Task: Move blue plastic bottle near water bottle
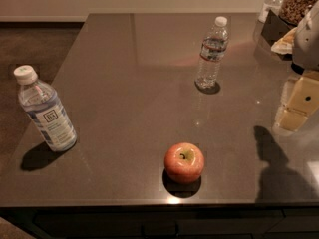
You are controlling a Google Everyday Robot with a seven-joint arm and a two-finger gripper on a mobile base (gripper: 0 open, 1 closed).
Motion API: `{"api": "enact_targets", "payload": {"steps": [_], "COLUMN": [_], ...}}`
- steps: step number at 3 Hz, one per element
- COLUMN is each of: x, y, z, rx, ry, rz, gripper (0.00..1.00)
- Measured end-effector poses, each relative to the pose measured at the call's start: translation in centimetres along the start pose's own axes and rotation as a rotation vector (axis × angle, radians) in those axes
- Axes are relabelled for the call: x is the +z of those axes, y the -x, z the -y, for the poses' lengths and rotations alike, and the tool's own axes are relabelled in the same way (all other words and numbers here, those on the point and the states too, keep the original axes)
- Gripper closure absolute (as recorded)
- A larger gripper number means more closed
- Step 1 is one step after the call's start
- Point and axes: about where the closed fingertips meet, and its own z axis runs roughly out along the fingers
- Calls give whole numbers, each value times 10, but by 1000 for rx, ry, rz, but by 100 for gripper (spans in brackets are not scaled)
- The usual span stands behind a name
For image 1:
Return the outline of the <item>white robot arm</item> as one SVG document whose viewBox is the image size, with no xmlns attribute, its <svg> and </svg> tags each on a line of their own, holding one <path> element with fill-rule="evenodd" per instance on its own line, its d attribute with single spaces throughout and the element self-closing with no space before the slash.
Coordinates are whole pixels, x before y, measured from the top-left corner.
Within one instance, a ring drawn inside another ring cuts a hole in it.
<svg viewBox="0 0 319 239">
<path fill-rule="evenodd" d="M 275 125 L 289 133 L 296 132 L 319 109 L 319 1 L 297 26 L 292 62 L 303 73 L 286 81 L 275 119 Z"/>
</svg>

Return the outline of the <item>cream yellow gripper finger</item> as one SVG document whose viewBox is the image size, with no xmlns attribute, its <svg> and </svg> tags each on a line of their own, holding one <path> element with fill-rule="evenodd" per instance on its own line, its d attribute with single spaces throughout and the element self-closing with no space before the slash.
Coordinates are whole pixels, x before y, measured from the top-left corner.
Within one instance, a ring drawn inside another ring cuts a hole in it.
<svg viewBox="0 0 319 239">
<path fill-rule="evenodd" d="M 284 84 L 277 126 L 295 132 L 319 109 L 319 72 L 292 75 Z"/>
</svg>

